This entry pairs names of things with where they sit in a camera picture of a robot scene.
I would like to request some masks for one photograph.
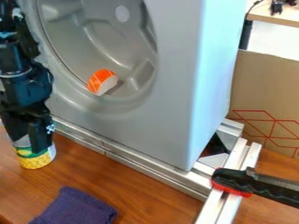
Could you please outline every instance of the wooden table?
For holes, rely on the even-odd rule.
[[[20,168],[4,130],[0,129],[0,223],[28,223],[58,195],[73,186],[115,207],[116,223],[188,224],[203,203],[86,149],[55,136],[57,158],[47,167]],[[299,161],[270,150],[261,152],[257,171],[298,180]],[[244,199],[234,223],[299,223],[298,210],[253,196]]]
[[[256,0],[247,0],[246,12],[249,11],[254,2],[256,2]],[[299,27],[299,5],[292,7],[288,4],[285,4],[283,5],[282,14],[276,13],[271,16],[271,2],[272,0],[264,0],[263,2],[255,5],[249,12],[243,26],[239,49],[247,50],[254,21]]]
[[[256,0],[247,1],[247,11],[256,2]],[[272,0],[264,0],[262,3],[256,5],[248,15],[248,20],[261,21],[270,24],[287,25],[299,28],[299,5],[290,6],[283,5],[282,14],[276,13],[271,16],[270,5]]]

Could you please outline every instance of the orange object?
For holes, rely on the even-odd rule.
[[[114,72],[107,69],[96,71],[89,79],[87,88],[95,95],[103,95],[116,86],[118,78]]]

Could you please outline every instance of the washing machine drum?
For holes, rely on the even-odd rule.
[[[219,22],[199,0],[19,3],[55,77],[54,116],[191,169],[228,110],[242,19],[223,26],[242,12]],[[87,81],[101,69],[119,81],[97,96]]]

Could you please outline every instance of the blue cloth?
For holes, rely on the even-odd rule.
[[[53,203],[30,224],[109,224],[117,212],[104,202],[64,186]]]

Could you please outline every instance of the washing machine door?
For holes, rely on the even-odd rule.
[[[228,111],[245,1],[224,2],[20,0],[52,113],[190,170]],[[87,90],[100,69],[119,77],[101,97]]]

